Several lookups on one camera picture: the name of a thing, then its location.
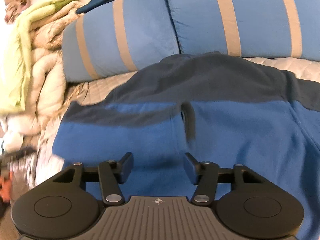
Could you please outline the blue fleece jacket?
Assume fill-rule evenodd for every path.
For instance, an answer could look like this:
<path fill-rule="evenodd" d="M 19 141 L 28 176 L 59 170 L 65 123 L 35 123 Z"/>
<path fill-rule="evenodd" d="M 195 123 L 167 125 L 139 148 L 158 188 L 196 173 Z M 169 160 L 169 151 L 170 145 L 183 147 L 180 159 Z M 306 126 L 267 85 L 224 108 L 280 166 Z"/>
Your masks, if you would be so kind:
<path fill-rule="evenodd" d="M 130 196 L 191 196 L 184 154 L 242 164 L 304 207 L 299 239 L 319 238 L 319 83 L 246 59 L 173 55 L 138 71 L 102 102 L 73 102 L 53 153 L 65 165 L 134 156 Z"/>

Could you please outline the grey quilted bedspread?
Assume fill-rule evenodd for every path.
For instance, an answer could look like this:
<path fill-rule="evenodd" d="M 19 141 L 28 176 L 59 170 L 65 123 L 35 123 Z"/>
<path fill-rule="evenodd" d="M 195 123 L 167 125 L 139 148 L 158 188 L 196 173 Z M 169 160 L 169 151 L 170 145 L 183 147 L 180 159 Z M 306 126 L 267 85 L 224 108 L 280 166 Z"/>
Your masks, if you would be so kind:
<path fill-rule="evenodd" d="M 247 60 L 279 70 L 291 71 L 299 79 L 319 82 L 318 61 L 295 59 L 292 57 L 276 59 L 249 57 Z M 51 116 L 41 132 L 38 144 L 39 155 L 29 178 L 30 187 L 39 185 L 62 169 L 63 159 L 52 154 L 52 147 L 62 117 L 70 103 L 74 100 L 81 105 L 101 102 L 111 90 L 125 83 L 133 75 L 134 73 L 119 74 L 96 81 L 83 82 L 67 89 L 67 99 L 64 101 L 62 108 Z"/>

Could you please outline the beige quilted comforter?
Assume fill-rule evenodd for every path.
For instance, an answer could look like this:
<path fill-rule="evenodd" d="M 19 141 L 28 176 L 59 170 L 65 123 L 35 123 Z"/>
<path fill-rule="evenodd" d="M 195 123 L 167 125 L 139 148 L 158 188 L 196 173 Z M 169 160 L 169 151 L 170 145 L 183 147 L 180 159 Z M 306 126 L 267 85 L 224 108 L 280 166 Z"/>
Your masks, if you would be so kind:
<path fill-rule="evenodd" d="M 36 139 L 49 118 L 63 105 L 66 80 L 62 35 L 67 25 L 78 19 L 75 12 L 81 6 L 79 0 L 73 1 L 31 24 L 31 76 L 25 110 L 1 115 L 5 151 L 17 151 L 27 144 L 27 139 Z"/>

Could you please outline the left blue striped pillow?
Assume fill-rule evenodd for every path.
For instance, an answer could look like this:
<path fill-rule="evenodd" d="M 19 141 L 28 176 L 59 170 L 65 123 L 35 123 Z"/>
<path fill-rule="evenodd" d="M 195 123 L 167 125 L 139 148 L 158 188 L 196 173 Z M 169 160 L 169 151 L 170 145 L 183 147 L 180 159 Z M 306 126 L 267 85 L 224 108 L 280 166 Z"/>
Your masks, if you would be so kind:
<path fill-rule="evenodd" d="M 179 54 L 167 0 L 115 0 L 69 24 L 62 39 L 68 82 L 135 72 Z"/>

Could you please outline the blue striped pillow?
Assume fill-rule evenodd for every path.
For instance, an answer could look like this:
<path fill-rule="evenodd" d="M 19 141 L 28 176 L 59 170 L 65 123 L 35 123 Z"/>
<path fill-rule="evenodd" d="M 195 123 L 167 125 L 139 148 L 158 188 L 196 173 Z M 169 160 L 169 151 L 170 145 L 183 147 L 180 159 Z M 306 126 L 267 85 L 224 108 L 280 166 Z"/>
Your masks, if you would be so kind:
<path fill-rule="evenodd" d="M 135 72 L 179 54 L 167 0 L 115 0 L 69 24 L 62 39 L 68 82 Z"/>
<path fill-rule="evenodd" d="M 319 0 L 168 0 L 181 52 L 319 60 Z"/>

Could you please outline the light green blanket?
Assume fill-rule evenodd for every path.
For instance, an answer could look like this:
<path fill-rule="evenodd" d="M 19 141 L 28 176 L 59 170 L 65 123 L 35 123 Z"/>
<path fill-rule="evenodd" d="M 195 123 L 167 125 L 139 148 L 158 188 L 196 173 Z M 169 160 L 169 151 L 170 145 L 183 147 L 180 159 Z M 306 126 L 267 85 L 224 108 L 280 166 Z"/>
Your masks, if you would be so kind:
<path fill-rule="evenodd" d="M 20 14 L 14 22 L 4 63 L 1 64 L 1 115 L 25 110 L 31 76 L 31 24 L 78 0 L 46 0 Z"/>

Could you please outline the right blue striped pillow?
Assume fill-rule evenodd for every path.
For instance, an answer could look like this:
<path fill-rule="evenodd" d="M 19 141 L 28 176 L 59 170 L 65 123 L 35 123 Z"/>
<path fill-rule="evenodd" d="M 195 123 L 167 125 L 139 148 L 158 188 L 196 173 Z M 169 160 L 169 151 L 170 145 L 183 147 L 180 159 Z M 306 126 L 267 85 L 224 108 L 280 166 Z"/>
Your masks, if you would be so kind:
<path fill-rule="evenodd" d="M 168 0 L 181 52 L 319 60 L 319 0 Z"/>

